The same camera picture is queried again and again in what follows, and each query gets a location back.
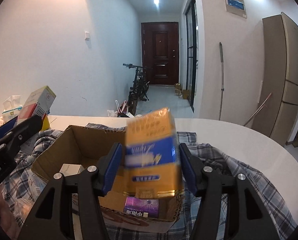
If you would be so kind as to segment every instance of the human hand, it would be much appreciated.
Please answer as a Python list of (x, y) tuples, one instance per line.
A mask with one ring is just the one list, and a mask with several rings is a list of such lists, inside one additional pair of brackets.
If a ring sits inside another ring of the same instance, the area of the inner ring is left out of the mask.
[(3, 199), (0, 190), (0, 226), (11, 240), (17, 240), (20, 232), (14, 215), (11, 213), (7, 202)]

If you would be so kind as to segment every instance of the bicycle handlebar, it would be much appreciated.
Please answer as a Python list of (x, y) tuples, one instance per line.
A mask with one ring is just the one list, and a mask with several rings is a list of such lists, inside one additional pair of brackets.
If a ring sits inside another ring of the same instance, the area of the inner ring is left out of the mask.
[(142, 68), (142, 69), (152, 69), (150, 67), (140, 67), (140, 66), (136, 66), (136, 65), (133, 65), (133, 64), (123, 64), (123, 66), (126, 66), (128, 68)]

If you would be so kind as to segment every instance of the white table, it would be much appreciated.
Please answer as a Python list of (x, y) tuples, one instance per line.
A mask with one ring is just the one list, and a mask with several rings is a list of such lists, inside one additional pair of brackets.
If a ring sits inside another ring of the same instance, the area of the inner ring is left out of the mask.
[[(98, 123), (126, 126), (129, 118), (48, 116), (52, 129)], [(210, 143), (227, 155), (261, 171), (277, 188), (298, 223), (298, 163), (278, 143), (249, 128), (207, 119), (175, 119), (177, 131), (197, 133), (197, 142)]]

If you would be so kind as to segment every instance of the white wall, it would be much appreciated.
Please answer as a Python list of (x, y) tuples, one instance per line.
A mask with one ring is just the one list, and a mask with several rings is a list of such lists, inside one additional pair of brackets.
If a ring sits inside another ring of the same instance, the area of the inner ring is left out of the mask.
[(242, 125), (257, 109), (264, 72), (262, 18), (280, 14), (281, 7), (276, 0), (244, 1), (247, 19), (226, 12), (224, 0), (202, 0), (205, 60), (199, 61), (198, 71), (198, 85), (203, 82), (200, 118), (218, 118), (221, 95), (219, 42), (223, 44), (225, 88), (221, 120)]
[[(90, 41), (84, 32), (90, 32)], [(0, 6), (0, 116), (10, 95), (49, 85), (52, 114), (106, 116), (128, 98), (141, 63), (140, 22), (127, 0), (4, 0)]]
[(139, 20), (141, 23), (150, 22), (179, 22), (179, 14), (174, 13), (164, 13), (164, 14), (144, 14), (139, 15)]

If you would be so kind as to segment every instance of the beige refrigerator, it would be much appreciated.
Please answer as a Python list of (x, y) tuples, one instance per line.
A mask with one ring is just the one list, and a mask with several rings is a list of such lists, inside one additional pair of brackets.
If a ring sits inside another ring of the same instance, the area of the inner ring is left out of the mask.
[(298, 26), (284, 13), (262, 21), (265, 67), (259, 105), (272, 96), (252, 129), (283, 146), (298, 114)]

